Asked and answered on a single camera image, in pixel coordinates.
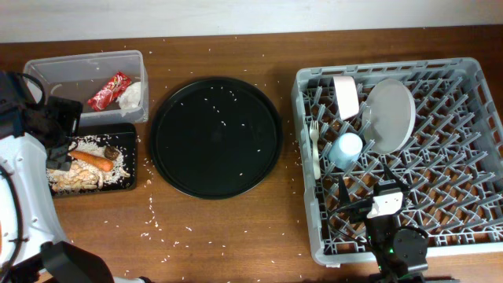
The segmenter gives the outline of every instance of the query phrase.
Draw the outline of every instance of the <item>black round tray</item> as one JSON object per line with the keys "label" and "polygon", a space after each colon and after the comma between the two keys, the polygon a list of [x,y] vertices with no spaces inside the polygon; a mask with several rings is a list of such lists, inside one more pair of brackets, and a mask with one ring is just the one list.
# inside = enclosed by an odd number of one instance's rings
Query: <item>black round tray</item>
{"label": "black round tray", "polygon": [[277,110],[256,87],[231,78],[181,88],[152,122],[153,163],[173,187],[194,197],[224,199],[259,184],[283,144]]}

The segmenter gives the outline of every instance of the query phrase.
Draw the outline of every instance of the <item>black tray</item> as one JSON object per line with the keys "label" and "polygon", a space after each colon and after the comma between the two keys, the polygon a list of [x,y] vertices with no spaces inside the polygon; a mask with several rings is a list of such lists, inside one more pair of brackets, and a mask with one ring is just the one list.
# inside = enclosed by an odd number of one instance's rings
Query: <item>black tray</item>
{"label": "black tray", "polygon": [[258,185],[281,153],[281,119],[267,96],[231,78],[191,83],[152,122],[157,171],[183,193],[225,199]]}
{"label": "black tray", "polygon": [[[85,137],[88,135],[96,135],[98,137],[109,135],[112,138],[106,141],[110,146],[124,147],[125,149],[122,150],[122,154],[124,154],[123,162],[124,164],[127,164],[126,167],[129,169],[127,173],[130,174],[130,177],[124,178],[122,182],[119,182],[117,184],[103,184],[103,188],[101,189],[81,189],[74,193],[68,191],[56,193],[52,189],[50,189],[53,198],[82,196],[94,193],[120,192],[136,188],[136,174],[138,171],[138,149],[136,144],[136,129],[134,128],[134,125],[132,123],[119,123],[112,125],[79,128],[77,137]],[[96,141],[96,143],[99,146],[107,145],[103,139],[101,141]]]}

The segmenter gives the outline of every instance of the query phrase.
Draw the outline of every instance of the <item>clear plastic container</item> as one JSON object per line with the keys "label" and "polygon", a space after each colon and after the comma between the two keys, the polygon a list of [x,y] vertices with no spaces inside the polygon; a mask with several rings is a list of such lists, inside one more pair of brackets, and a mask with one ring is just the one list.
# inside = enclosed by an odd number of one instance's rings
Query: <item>clear plastic container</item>
{"label": "clear plastic container", "polygon": [[[80,126],[110,123],[143,123],[149,118],[149,81],[140,51],[127,50],[31,60],[24,72],[42,83],[46,96],[82,102]],[[117,72],[141,82],[141,100],[137,108],[122,110],[112,102],[104,111],[95,112],[87,100],[92,98]]]}

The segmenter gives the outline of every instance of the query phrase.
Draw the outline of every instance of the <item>white fork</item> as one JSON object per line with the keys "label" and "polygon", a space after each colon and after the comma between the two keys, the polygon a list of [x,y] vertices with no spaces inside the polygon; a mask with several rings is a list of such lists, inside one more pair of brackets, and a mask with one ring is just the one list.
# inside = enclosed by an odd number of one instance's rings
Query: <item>white fork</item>
{"label": "white fork", "polygon": [[311,120],[311,125],[309,127],[309,136],[311,141],[313,141],[313,167],[314,167],[314,179],[318,180],[321,177],[320,170],[320,156],[318,155],[318,139],[320,138],[320,131],[318,129],[318,122]]}

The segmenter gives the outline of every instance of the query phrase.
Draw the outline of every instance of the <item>gray dish rack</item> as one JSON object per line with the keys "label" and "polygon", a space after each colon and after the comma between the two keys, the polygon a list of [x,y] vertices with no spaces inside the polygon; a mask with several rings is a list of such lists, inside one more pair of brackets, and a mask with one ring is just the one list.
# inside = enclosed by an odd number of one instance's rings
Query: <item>gray dish rack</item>
{"label": "gray dish rack", "polygon": [[[350,75],[360,112],[342,121],[333,93],[334,75]],[[362,111],[372,88],[397,79],[413,94],[417,115],[413,134],[400,151],[380,155],[366,141],[358,161],[340,171],[327,158],[332,142],[352,132],[363,139]],[[411,186],[402,225],[419,226],[430,236],[428,256],[503,251],[503,126],[482,69],[475,59],[455,58],[305,68],[297,72],[292,106],[304,174],[304,203],[311,255],[324,266],[375,260],[364,245],[341,237],[338,229],[365,241],[365,227],[333,214],[339,175],[352,200],[372,192],[387,164]],[[321,179],[314,180],[309,123],[320,124]]]}

